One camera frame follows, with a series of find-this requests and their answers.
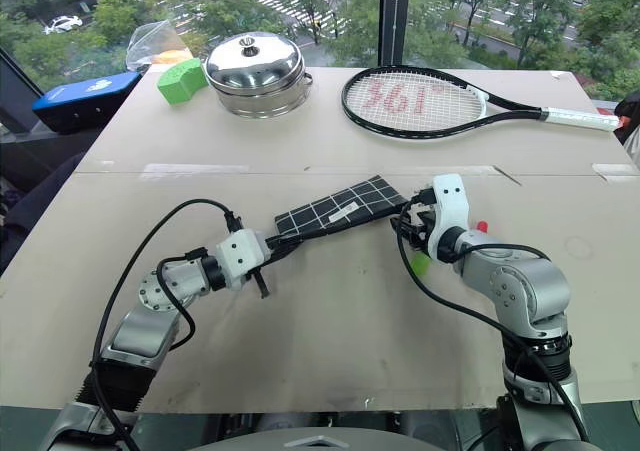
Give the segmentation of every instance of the stainless steel pot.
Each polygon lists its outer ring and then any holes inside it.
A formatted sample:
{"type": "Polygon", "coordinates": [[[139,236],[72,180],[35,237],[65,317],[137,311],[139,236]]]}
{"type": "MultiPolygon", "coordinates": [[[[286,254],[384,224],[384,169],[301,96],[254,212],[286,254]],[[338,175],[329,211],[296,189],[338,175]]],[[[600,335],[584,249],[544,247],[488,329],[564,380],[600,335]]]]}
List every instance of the stainless steel pot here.
{"type": "Polygon", "coordinates": [[[300,49],[272,33],[251,32],[226,39],[209,55],[207,80],[232,113],[269,118],[300,106],[313,78],[300,49]]]}

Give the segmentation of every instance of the lid knob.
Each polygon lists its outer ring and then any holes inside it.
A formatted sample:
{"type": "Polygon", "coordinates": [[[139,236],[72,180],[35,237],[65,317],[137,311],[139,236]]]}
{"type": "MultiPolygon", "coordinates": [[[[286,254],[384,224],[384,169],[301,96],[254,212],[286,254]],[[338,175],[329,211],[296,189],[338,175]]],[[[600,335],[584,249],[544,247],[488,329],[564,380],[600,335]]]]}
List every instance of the lid knob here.
{"type": "Polygon", "coordinates": [[[255,56],[256,54],[258,54],[259,49],[256,46],[254,46],[255,42],[256,40],[253,39],[251,36],[245,36],[239,41],[240,46],[242,46],[242,54],[244,56],[249,58],[251,56],[255,56]]]}

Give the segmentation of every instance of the tennis racket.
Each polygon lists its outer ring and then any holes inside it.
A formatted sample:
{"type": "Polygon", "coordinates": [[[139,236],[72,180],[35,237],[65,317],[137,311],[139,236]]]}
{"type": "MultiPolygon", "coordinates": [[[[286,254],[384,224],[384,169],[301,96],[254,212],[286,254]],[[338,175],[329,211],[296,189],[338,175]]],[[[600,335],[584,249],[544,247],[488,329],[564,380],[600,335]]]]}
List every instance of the tennis racket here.
{"type": "Polygon", "coordinates": [[[501,98],[429,68],[383,66],[356,74],[342,90],[342,108],[355,123],[385,136],[434,139],[510,119],[613,131],[616,116],[538,108],[501,98]],[[487,116],[487,102],[506,109],[487,116]]]}

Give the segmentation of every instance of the pot lid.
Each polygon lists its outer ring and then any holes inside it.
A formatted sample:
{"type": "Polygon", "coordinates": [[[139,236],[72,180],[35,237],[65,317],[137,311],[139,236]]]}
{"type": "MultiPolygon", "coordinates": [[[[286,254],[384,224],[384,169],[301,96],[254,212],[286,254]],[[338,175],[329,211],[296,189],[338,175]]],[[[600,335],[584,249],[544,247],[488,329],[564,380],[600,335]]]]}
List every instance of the pot lid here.
{"type": "Polygon", "coordinates": [[[229,94],[264,94],[285,88],[304,72],[298,47],[273,33],[239,34],[220,43],[205,66],[211,84],[229,94]]]}

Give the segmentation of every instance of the grid-patterned cloth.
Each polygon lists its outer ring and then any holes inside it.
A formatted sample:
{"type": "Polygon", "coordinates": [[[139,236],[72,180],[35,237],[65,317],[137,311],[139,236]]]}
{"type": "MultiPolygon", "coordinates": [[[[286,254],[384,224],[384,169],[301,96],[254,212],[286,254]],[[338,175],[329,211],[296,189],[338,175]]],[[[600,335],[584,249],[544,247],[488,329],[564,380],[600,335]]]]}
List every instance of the grid-patterned cloth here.
{"type": "Polygon", "coordinates": [[[331,234],[398,213],[406,203],[380,176],[275,217],[281,235],[331,234]]]}

